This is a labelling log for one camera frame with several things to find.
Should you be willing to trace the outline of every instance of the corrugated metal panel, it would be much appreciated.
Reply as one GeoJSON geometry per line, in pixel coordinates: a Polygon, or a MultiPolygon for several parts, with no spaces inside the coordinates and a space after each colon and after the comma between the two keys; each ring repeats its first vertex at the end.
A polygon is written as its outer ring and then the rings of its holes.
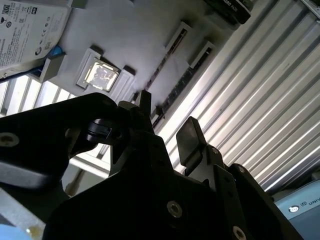
{"type": "Polygon", "coordinates": [[[157,130],[180,169],[175,134],[193,116],[226,164],[265,190],[320,158],[320,25],[299,1],[258,0],[252,18],[172,107],[157,130]]]}

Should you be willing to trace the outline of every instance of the white panel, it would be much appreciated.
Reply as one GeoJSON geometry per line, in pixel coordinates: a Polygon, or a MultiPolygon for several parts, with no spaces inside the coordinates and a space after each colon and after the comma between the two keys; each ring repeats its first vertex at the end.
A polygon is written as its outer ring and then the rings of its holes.
{"type": "Polygon", "coordinates": [[[41,87],[41,83],[37,82],[36,80],[31,81],[31,84],[22,108],[23,112],[33,109],[40,87],[41,87]]]}
{"type": "Polygon", "coordinates": [[[22,104],[22,100],[26,91],[29,77],[21,76],[16,79],[12,98],[10,100],[9,108],[6,113],[7,116],[17,114],[22,104]]]}

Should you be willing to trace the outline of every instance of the white label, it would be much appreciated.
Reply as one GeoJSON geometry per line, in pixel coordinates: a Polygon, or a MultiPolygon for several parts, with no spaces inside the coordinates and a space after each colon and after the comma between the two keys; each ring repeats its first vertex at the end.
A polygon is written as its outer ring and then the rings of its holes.
{"type": "Polygon", "coordinates": [[[62,34],[68,9],[0,2],[0,70],[44,58],[62,34]]]}

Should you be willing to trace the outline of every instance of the product label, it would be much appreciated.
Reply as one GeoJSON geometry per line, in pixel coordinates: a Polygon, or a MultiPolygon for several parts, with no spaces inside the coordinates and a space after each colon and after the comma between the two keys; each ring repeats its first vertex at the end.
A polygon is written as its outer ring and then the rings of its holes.
{"type": "Polygon", "coordinates": [[[62,34],[68,9],[0,1],[0,70],[44,58],[62,34]]]}

